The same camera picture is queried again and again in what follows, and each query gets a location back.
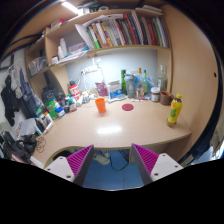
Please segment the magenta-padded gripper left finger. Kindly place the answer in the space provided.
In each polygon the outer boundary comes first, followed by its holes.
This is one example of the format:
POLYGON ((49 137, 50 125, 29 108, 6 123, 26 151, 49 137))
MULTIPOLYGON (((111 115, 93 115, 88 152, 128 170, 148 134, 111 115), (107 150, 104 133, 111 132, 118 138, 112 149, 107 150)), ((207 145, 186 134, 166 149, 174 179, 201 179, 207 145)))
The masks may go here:
POLYGON ((93 156, 94 146, 90 145, 68 157, 59 156, 45 170, 82 186, 93 156))

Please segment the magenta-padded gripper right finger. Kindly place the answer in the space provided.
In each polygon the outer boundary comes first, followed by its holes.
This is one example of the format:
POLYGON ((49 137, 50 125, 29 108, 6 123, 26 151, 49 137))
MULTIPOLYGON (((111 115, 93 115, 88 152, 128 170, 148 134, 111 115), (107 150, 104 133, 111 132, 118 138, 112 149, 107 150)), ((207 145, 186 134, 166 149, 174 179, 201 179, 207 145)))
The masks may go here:
POLYGON ((137 144, 132 144, 132 155, 144 185, 148 185, 182 169, 182 166, 168 154, 157 154, 137 144))

